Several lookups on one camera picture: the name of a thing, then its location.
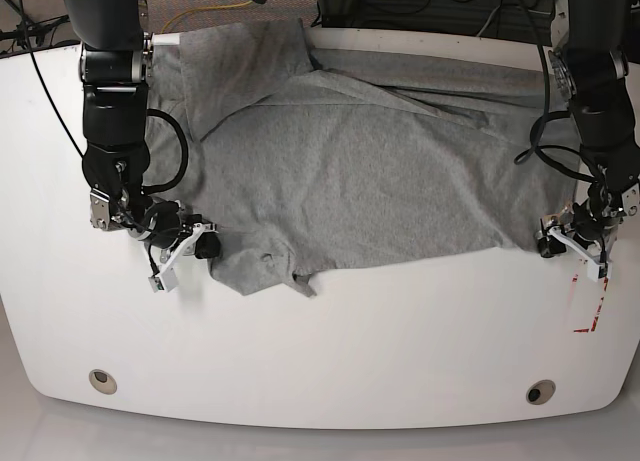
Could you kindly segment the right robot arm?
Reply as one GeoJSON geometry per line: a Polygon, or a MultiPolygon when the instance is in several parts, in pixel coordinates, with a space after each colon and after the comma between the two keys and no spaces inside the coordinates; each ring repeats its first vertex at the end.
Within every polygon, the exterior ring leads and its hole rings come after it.
{"type": "Polygon", "coordinates": [[[175,188],[189,162],[186,135],[175,118],[148,105],[152,36],[142,25],[146,0],[63,0],[81,41],[82,170],[91,189],[91,223],[102,231],[128,230],[148,249],[192,251],[201,260],[221,253],[213,224],[158,194],[175,188]],[[151,164],[145,141],[149,118],[166,122],[180,146],[177,173],[147,186],[151,164]]]}

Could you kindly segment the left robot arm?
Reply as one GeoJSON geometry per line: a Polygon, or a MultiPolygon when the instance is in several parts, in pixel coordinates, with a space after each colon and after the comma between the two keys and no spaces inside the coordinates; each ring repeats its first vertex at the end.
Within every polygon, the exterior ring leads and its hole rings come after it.
{"type": "Polygon", "coordinates": [[[538,54],[544,82],[557,84],[567,108],[551,111],[551,91],[546,89],[530,146],[514,160],[520,165],[537,156],[560,174],[587,184],[583,202],[541,219],[536,242],[544,258],[575,251],[587,261],[595,281],[609,275],[618,228],[639,210],[639,146],[624,52],[637,1],[566,0],[557,13],[567,22],[566,34],[550,52],[538,54]],[[546,125],[562,119],[572,119],[578,129],[580,146],[573,153],[586,167],[584,173],[550,157],[553,147],[541,142],[546,125]]]}

